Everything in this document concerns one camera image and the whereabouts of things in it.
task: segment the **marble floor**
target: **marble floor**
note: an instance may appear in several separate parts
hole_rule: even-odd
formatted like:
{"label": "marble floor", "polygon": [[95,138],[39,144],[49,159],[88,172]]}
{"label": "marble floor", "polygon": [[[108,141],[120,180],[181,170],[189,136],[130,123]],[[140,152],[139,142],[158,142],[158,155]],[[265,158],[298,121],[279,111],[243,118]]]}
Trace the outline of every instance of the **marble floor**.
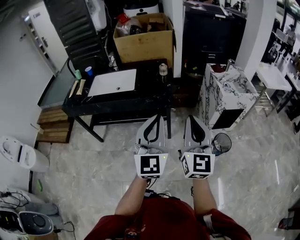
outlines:
{"label": "marble floor", "polygon": [[[193,203],[192,182],[184,178],[177,150],[183,145],[185,119],[193,111],[172,111],[172,139],[167,139],[170,157],[163,177],[151,188],[156,192],[168,190],[189,204]],[[74,223],[77,239],[83,240],[102,216],[114,213],[134,178],[133,150],[141,125],[95,127],[100,136],[105,136],[105,142],[100,143],[75,123],[70,144],[39,144],[45,155],[51,148],[50,171],[34,175],[34,193],[59,206],[63,220]],[[254,239],[265,233],[293,240],[298,232],[275,228],[300,197],[299,134],[293,133],[284,111],[266,118],[264,112],[253,110],[228,135],[232,149],[217,157],[209,178],[218,208]],[[59,235],[61,239],[73,239],[68,232]]]}

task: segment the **black table leg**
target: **black table leg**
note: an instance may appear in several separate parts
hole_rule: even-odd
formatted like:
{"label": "black table leg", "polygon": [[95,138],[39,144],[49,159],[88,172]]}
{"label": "black table leg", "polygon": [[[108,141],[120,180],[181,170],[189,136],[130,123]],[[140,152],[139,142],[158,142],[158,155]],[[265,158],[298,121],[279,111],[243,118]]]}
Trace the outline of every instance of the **black table leg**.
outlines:
{"label": "black table leg", "polygon": [[171,139],[171,109],[167,108],[167,130],[168,130],[168,139]]}
{"label": "black table leg", "polygon": [[295,88],[293,88],[290,95],[280,105],[280,108],[277,110],[277,113],[280,113],[280,111],[287,105],[287,103],[292,99],[292,97],[295,95],[296,92],[297,92],[297,90]]}
{"label": "black table leg", "polygon": [[81,125],[83,126],[83,128],[85,130],[87,130],[90,134],[92,134],[98,141],[100,141],[101,143],[104,142],[103,138],[101,138],[94,130],[92,127],[90,127],[89,125],[87,125],[82,119],[81,117],[77,116],[75,117],[75,120]]}

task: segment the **cardboard box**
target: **cardboard box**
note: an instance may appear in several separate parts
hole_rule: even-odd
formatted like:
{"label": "cardboard box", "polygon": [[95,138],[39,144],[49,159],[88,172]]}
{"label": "cardboard box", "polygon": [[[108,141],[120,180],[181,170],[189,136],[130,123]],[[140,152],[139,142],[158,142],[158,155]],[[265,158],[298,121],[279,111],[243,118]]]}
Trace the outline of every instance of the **cardboard box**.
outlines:
{"label": "cardboard box", "polygon": [[167,59],[168,67],[173,66],[173,26],[163,13],[136,16],[143,29],[147,31],[149,20],[162,18],[165,22],[164,31],[141,33],[120,37],[117,29],[113,34],[118,53],[123,63],[152,59]]}

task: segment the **white wall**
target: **white wall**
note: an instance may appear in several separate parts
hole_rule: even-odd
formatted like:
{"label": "white wall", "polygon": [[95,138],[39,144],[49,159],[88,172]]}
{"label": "white wall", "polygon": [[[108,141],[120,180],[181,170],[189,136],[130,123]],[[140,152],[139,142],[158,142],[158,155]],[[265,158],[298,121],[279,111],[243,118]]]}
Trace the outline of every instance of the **white wall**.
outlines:
{"label": "white wall", "polygon": [[268,44],[276,12],[276,0],[251,0],[244,36],[236,59],[251,80]]}
{"label": "white wall", "polygon": [[174,77],[181,76],[182,35],[183,35],[183,0],[162,0],[164,13],[170,18],[176,36],[174,49]]}
{"label": "white wall", "polygon": [[[52,77],[25,33],[20,11],[0,24],[0,136],[11,135],[34,145],[41,109],[37,103]],[[13,185],[26,190],[29,171],[8,162],[0,154],[0,187]]]}

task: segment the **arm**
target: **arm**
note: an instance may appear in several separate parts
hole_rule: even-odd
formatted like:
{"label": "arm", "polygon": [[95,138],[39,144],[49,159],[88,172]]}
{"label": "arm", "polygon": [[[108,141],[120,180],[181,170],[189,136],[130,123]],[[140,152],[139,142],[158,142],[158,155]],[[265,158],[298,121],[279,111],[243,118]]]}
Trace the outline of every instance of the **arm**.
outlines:
{"label": "arm", "polygon": [[208,213],[212,209],[217,209],[214,196],[211,193],[207,179],[194,179],[194,210],[196,215]]}
{"label": "arm", "polygon": [[132,216],[136,214],[141,208],[146,188],[147,180],[136,176],[120,200],[115,215]]}

